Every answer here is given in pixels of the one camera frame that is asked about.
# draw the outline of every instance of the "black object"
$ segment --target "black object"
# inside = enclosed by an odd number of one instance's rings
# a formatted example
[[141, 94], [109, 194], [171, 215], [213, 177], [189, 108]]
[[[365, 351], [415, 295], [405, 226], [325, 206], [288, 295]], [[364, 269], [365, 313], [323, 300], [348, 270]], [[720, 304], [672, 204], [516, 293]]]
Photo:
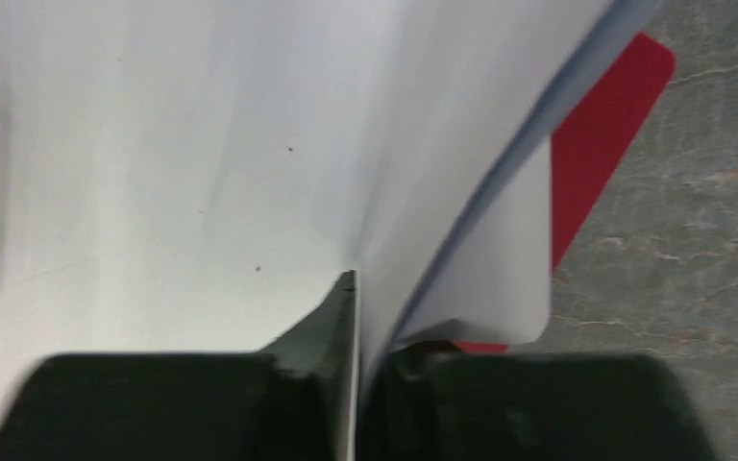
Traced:
[[[254, 354], [68, 355], [27, 380], [1, 460], [344, 459], [355, 286]], [[359, 414], [358, 461], [711, 460], [667, 369], [643, 356], [397, 352]]]

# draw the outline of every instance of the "gray stone surface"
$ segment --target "gray stone surface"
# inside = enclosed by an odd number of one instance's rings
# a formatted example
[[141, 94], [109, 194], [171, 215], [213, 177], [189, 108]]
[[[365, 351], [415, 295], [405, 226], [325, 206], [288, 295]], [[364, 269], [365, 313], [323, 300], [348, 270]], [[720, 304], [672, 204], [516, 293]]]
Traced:
[[678, 71], [556, 272], [548, 330], [515, 350], [662, 357], [736, 460], [738, 2], [673, 0], [649, 33]]

